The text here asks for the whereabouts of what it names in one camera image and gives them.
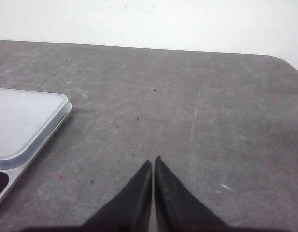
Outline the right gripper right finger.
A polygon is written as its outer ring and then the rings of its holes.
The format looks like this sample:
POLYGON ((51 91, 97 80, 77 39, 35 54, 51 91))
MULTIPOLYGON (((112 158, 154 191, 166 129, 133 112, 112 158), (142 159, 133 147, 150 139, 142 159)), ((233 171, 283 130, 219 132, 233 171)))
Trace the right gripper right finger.
POLYGON ((183 185, 160 156, 155 160, 154 185, 160 232, 219 232, 229 229, 183 185))

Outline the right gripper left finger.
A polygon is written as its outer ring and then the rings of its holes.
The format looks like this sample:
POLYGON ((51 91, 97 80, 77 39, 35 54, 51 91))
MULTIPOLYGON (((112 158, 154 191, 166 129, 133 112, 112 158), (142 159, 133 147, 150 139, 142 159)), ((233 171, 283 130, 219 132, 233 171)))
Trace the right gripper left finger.
POLYGON ((146 161, 122 190, 88 219, 92 232, 147 232, 152 204, 152 164, 146 161))

